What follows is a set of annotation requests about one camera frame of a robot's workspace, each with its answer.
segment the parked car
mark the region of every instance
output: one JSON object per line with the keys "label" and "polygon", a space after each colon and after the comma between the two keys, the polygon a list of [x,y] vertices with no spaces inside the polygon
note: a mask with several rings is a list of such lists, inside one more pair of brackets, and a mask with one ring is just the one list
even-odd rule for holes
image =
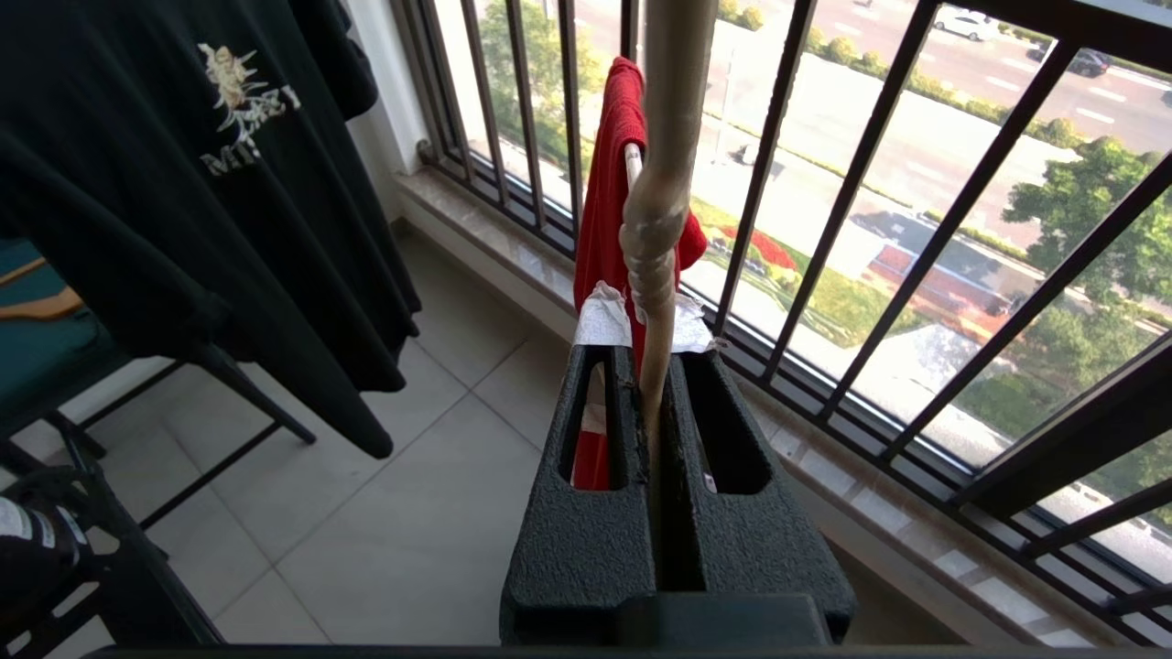
{"label": "parked car", "polygon": [[[1035,62],[1041,62],[1045,57],[1045,47],[1034,48],[1033,50],[1026,53],[1026,56],[1034,60]],[[1097,50],[1079,50],[1075,59],[1070,61],[1070,66],[1067,70],[1070,73],[1076,73],[1078,75],[1085,75],[1086,77],[1098,77],[1111,68],[1112,61],[1109,55],[1104,55]]]}
{"label": "parked car", "polygon": [[997,23],[993,19],[980,13],[967,9],[942,7],[936,13],[936,29],[962,34],[969,41],[984,41],[993,39],[997,34]]}

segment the metal railing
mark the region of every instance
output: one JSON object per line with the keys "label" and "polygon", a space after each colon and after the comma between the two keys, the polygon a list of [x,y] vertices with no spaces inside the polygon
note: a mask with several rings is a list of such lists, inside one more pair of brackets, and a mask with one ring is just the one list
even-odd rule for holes
{"label": "metal railing", "polygon": [[[462,0],[461,8],[478,86],[477,110],[485,124],[486,156],[471,149],[464,134],[451,64],[438,36],[435,0],[411,0],[401,8],[400,16],[414,46],[416,82],[425,97],[429,129],[434,137],[434,143],[423,155],[429,164],[466,186],[483,202],[573,258],[577,218],[582,206],[574,1],[556,2],[570,156],[566,172],[571,191],[568,209],[543,195],[520,20],[522,0],[505,2],[529,181],[510,175],[504,165],[473,0]],[[1172,428],[1172,409],[1167,405],[1172,395],[1172,333],[1166,332],[1110,378],[1084,392],[982,469],[961,464],[924,437],[922,433],[958,394],[1030,327],[1043,310],[1064,294],[1077,276],[1168,190],[1172,184],[1172,157],[1165,155],[1156,164],[912,421],[905,423],[897,420],[852,388],[1081,49],[1091,48],[1146,67],[1172,70],[1172,50],[1165,42],[1172,35],[1172,23],[1152,21],[1151,8],[1138,2],[1134,7],[1125,1],[1116,2],[1126,11],[1101,6],[1106,2],[1092,5],[1077,0],[961,0],[954,5],[1045,33],[1054,36],[1056,43],[1006,116],[1000,131],[841,378],[827,375],[795,352],[791,339],[803,311],[811,304],[836,238],[847,220],[900,94],[913,74],[940,2],[921,0],[914,5],[906,33],[850,167],[843,175],[817,247],[786,310],[784,325],[775,339],[769,339],[741,322],[732,311],[732,303],[745,269],[766,176],[772,167],[774,158],[768,155],[774,154],[778,144],[817,6],[817,0],[795,0],[772,96],[761,127],[759,156],[752,165],[736,242],[729,254],[728,273],[720,300],[708,308],[708,320],[716,334],[723,334],[729,340],[725,360],[744,378],[817,423],[1129,638],[1142,644],[1166,644],[1172,636],[1161,634],[1172,632],[1167,609],[1172,605],[1172,587],[1108,550],[1091,536],[1172,503],[1172,481],[1143,489],[1070,524],[1037,505],[1037,502]],[[616,9],[620,12],[621,54],[635,59],[639,2],[624,0]],[[653,21],[655,16],[647,16],[646,20]],[[445,25],[444,29],[450,29],[450,26]]]}

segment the tile floor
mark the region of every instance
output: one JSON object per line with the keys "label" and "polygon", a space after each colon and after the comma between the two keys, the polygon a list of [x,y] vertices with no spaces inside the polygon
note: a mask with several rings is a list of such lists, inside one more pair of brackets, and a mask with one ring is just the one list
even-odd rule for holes
{"label": "tile floor", "polygon": [[[409,237],[403,252],[425,310],[402,355],[408,387],[364,395],[391,458],[361,454],[247,367],[318,443],[277,433],[149,534],[230,641],[498,643],[500,585],[567,347],[429,244]],[[266,422],[184,368],[93,432],[141,518]],[[107,643],[94,621],[54,657]]]}

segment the black t-shirt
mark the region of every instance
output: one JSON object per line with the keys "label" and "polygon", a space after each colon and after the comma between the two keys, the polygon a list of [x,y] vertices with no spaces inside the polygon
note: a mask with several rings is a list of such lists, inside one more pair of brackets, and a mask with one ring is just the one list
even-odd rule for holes
{"label": "black t-shirt", "polygon": [[[374,455],[420,303],[345,121],[338,0],[0,2],[0,233],[136,355],[257,359]],[[384,90],[395,93],[395,90]]]}

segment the clothes hanger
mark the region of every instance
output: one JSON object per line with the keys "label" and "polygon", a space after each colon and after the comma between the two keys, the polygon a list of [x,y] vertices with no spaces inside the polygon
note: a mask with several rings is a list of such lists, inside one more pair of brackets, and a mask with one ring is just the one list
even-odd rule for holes
{"label": "clothes hanger", "polygon": [[[21,277],[41,267],[46,263],[48,261],[45,260],[45,257],[41,257],[26,263],[7,274],[0,276],[0,286],[20,279]],[[64,318],[82,306],[84,306],[84,303],[81,297],[77,295],[71,287],[66,286],[56,295],[0,307],[0,321],[40,320],[47,322]]]}

